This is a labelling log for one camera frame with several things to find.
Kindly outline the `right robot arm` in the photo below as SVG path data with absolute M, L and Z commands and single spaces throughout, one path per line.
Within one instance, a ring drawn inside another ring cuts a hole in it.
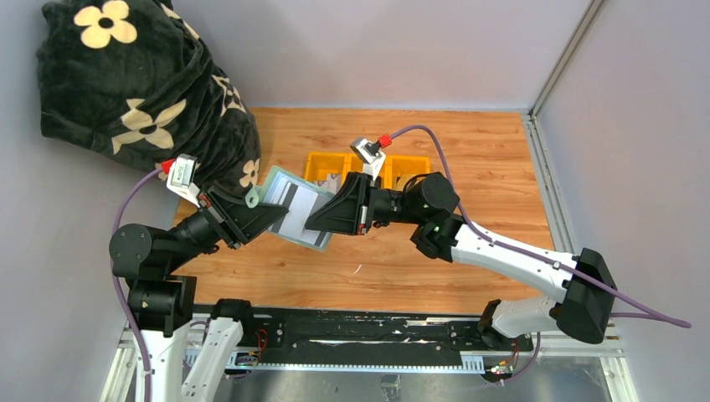
M 545 250 L 469 225 L 455 212 L 459 200 L 441 173 L 417 175 L 400 191 L 374 185 L 365 173 L 349 173 L 305 226 L 364 235 L 391 223 L 413 224 L 410 239 L 426 257 L 480 266 L 540 291 L 524 300 L 490 301 L 477 325 L 486 343 L 553 330 L 582 343 L 604 340 L 616 286 L 599 252 Z

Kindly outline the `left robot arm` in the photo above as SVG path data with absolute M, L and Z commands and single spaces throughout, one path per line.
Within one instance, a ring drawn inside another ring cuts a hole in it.
M 223 241 L 237 249 L 261 235 L 288 209 L 250 204 L 217 190 L 196 197 L 197 210 L 170 230 L 126 224 L 112 235 L 112 273 L 129 287 L 127 306 L 138 333 L 143 365 L 136 396 L 149 401 L 212 401 L 233 350 L 255 333 L 249 301 L 220 299 L 210 312 L 203 345 L 189 373 L 183 372 L 197 279 L 175 271 Z

